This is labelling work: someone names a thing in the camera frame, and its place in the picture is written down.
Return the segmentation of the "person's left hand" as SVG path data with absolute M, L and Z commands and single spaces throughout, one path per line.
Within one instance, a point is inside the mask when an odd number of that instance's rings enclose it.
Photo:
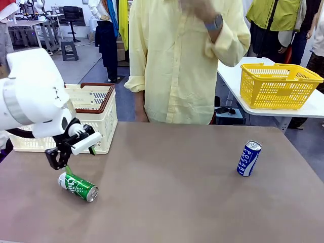
M 205 24 L 214 22 L 218 15 L 211 1 L 207 0 L 179 0 L 182 11 L 194 15 Z

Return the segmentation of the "person's right hand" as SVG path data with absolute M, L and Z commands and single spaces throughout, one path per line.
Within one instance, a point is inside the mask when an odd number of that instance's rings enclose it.
M 136 119 L 136 122 L 141 122 L 141 123 L 149 122 L 149 119 L 147 117 L 145 110 L 136 110 L 135 111 L 135 119 Z

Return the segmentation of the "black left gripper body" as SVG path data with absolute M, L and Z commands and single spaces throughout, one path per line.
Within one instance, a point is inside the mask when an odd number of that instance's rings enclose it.
M 90 125 L 82 125 L 77 118 L 73 118 L 61 135 L 53 137 L 59 150 L 82 152 L 96 144 L 96 132 Z

